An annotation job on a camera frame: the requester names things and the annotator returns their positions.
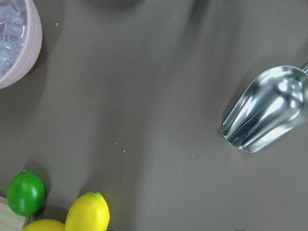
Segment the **yellow lemon lower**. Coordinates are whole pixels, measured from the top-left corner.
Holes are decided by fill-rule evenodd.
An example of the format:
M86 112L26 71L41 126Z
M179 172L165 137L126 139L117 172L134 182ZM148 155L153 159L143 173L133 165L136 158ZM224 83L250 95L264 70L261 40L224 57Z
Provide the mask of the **yellow lemon lower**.
M98 191L80 196L70 207L64 229L66 231L106 231L110 221L109 207Z

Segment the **yellow lemon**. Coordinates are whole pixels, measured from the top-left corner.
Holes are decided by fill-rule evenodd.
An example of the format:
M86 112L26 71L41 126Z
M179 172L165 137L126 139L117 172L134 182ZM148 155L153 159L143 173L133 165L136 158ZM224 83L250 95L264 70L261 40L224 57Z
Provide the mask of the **yellow lemon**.
M54 219L42 219L30 223L22 231L64 231L64 224Z
M70 207L64 229L66 231L106 231L110 221L109 207L98 191L80 196Z

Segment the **clear ice cubes pile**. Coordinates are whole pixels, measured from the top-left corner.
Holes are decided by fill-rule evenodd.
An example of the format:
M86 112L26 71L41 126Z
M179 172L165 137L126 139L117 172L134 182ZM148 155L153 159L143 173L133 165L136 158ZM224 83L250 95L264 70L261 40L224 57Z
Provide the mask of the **clear ice cubes pile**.
M24 0L0 2L0 76L16 62L25 42L27 12Z

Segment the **pink bowl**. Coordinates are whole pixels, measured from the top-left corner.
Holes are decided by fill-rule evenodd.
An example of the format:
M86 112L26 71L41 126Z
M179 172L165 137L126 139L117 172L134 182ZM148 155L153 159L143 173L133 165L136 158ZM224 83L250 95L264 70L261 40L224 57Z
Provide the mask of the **pink bowl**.
M3 89L19 81L34 66L42 46L42 25L37 8L32 0L25 0L27 12L27 31L24 46L9 71L0 77Z

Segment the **silver metal ice scoop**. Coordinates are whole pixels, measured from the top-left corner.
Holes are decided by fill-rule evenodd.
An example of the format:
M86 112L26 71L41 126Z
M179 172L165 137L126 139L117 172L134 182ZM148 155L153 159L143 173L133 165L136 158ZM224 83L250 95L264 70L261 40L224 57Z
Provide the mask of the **silver metal ice scoop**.
M222 124L239 150L255 153L308 119L308 66L281 65L258 75Z

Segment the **yellow lemon upper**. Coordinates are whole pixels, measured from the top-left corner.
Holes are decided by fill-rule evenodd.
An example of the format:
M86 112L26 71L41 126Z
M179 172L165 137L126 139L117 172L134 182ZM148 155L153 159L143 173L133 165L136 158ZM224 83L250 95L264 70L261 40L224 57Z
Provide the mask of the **yellow lemon upper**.
M22 231L64 231L64 224L54 219L42 219L30 223Z

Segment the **bamboo cutting board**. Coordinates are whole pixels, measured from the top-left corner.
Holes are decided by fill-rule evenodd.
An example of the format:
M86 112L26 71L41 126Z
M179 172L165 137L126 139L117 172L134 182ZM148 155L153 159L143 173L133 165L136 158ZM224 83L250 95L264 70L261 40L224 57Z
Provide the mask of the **bamboo cutting board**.
M29 218L14 213L7 199L0 197L0 231L21 231L29 223Z

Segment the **green lime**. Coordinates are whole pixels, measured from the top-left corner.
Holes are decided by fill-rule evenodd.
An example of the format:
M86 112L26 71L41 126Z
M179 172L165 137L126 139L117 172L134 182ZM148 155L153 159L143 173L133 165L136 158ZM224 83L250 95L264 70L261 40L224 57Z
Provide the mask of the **green lime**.
M23 217L31 217L39 211L45 200L45 185L32 172L22 171L10 182L7 201L10 209Z

